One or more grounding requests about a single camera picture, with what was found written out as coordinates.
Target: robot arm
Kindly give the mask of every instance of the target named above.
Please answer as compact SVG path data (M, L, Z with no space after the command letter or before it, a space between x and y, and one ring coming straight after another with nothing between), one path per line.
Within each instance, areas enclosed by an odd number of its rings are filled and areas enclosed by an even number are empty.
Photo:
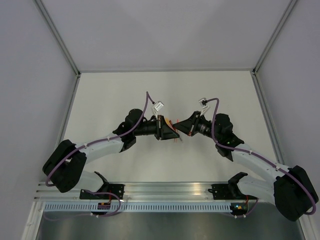
M204 116L208 110L208 101L203 98L199 102L202 111L195 111L191 117L174 124L173 127L190 137L200 133L214 138L215 147L221 156L247 167L264 179L253 178L244 172L236 174L228 181L228 190L234 199L243 199L244 195L257 197L275 205L281 214L291 221L296 221L303 214L308 214L311 207L315 207L319 198L303 168L289 168L267 160L233 133L233 124L228 115L216 114L218 104L214 111L213 124ZM293 178L299 181L309 196Z
M85 164L105 155L128 150L136 143L136 136L154 135L157 140L180 137L164 116L157 112L150 120L143 117L136 128L128 133L138 123L142 114L142 110L132 109L116 130L90 143L72 143L68 139L62 141L44 164L42 171L61 193L73 188L104 192L107 180L98 172L83 171Z

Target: gray floor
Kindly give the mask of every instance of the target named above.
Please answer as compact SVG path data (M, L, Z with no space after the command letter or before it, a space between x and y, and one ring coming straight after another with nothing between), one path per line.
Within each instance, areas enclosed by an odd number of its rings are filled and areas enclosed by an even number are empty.
M72 215L47 212L49 218ZM119 213L107 218L43 220L38 240L301 240L300 225L269 204L246 219L220 213Z

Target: white surface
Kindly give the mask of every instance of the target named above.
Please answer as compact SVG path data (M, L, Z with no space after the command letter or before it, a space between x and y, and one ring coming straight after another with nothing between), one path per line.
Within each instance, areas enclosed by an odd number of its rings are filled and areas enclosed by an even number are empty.
M19 240L75 77L33 1L1 1L0 34L0 239Z
M258 75L288 164L320 195L320 1L299 1ZM311 217L320 229L320 210Z
M43 0L83 71L252 69L289 0Z
M220 98L218 112L230 116L236 135L275 159L249 71L82 74L65 138L76 143L105 136L131 109L143 109L146 91L154 101L164 103L159 114L173 122L199 110L202 97ZM213 106L206 114L208 119L212 118ZM149 105L145 116L149 119L151 115ZM129 150L102 157L85 170L98 171L111 182L227 181L241 171L250 173L221 157L210 138L181 136L183 143L138 136Z

